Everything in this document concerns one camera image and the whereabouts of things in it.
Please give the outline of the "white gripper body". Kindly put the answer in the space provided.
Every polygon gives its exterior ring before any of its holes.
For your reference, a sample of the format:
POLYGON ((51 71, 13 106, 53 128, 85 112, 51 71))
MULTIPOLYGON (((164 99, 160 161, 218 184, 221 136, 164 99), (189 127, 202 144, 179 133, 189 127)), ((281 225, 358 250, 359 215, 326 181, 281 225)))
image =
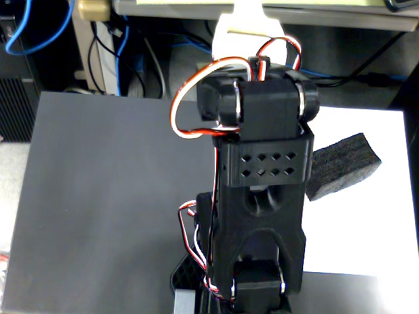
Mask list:
POLYGON ((271 38, 277 38, 263 51, 272 63, 283 65, 287 60, 287 43, 280 21, 265 14, 222 14, 215 27, 212 40, 212 57, 255 57, 259 49, 271 38))

